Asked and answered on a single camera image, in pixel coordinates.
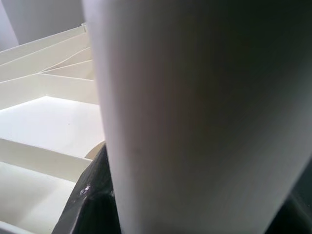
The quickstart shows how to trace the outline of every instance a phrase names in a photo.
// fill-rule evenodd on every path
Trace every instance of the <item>white surface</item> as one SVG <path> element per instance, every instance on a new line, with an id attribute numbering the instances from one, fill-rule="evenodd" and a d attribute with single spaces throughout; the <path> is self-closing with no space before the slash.
<path id="1" fill-rule="evenodd" d="M 50 234 L 75 183 L 0 162 L 0 220 Z"/>
<path id="2" fill-rule="evenodd" d="M 8 15 L 6 14 L 6 11 L 3 7 L 2 1 L 0 0 L 0 51 L 18 45 L 19 42 L 16 38 Z"/>
<path id="3" fill-rule="evenodd" d="M 2 0 L 20 44 L 34 41 L 84 22 L 79 0 Z"/>
<path id="4" fill-rule="evenodd" d="M 98 105 L 41 97 L 0 111 L 0 138 L 85 157 L 104 141 Z"/>

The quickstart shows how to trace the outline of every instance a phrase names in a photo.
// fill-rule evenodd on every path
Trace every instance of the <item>white cylinder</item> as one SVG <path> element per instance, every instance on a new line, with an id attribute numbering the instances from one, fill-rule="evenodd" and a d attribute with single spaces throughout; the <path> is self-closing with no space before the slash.
<path id="1" fill-rule="evenodd" d="M 123 233 L 263 233 L 312 151 L 304 6 L 84 6 Z"/>

